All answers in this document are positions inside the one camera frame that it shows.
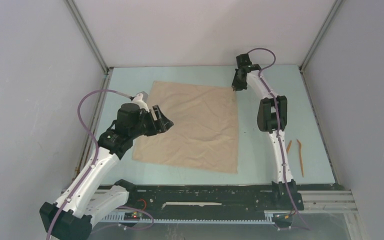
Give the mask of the beige cloth napkin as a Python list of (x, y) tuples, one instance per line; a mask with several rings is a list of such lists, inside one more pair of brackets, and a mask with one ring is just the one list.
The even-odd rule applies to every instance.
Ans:
[(236, 174), (238, 103), (230, 87), (155, 81), (147, 103), (158, 105), (174, 125), (136, 139), (135, 161)]

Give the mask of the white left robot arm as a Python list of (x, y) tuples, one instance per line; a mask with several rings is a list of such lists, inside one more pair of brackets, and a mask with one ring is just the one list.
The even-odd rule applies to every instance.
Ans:
[(53, 203), (45, 202), (39, 214), (47, 233), (46, 239), (86, 240), (95, 225), (119, 207), (133, 208), (138, 194), (120, 185), (113, 185), (104, 195), (92, 199), (107, 173), (116, 166), (134, 140), (141, 136), (155, 136), (167, 132), (174, 123), (158, 105), (148, 107), (147, 93), (134, 96), (119, 93), (130, 101), (117, 111), (116, 119), (96, 138), (91, 136), (95, 149), (79, 175)]

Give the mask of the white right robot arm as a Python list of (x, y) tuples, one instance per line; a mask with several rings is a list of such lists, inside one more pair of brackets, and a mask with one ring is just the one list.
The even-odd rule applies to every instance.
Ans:
[(285, 144), (285, 129), (288, 123), (288, 100), (277, 94), (263, 75), (259, 64), (253, 64), (248, 53), (235, 57), (237, 67), (232, 81), (234, 91), (251, 88), (259, 98), (257, 127), (267, 133), (274, 153), (275, 172), (272, 181), (273, 193), (271, 204), (277, 209), (284, 209), (293, 199), (301, 202), (296, 181), (290, 169)]

